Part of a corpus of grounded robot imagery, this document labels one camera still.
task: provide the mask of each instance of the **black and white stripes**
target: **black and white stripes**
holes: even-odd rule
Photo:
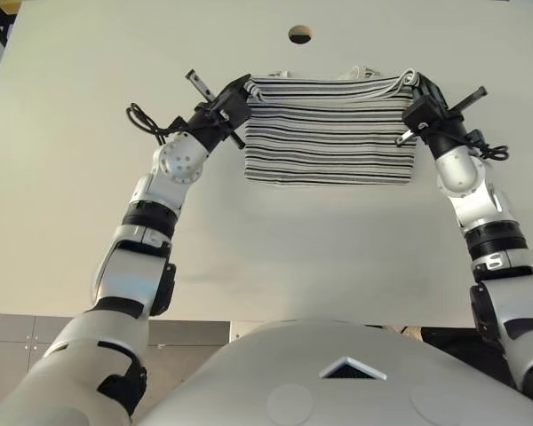
[[[245,177],[280,185],[403,184],[414,143],[405,130],[416,73],[356,81],[253,78]]]

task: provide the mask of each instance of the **folded towel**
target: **folded towel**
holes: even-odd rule
[[[245,177],[278,185],[404,184],[415,143],[396,146],[412,102],[409,69],[392,78],[251,78]]]

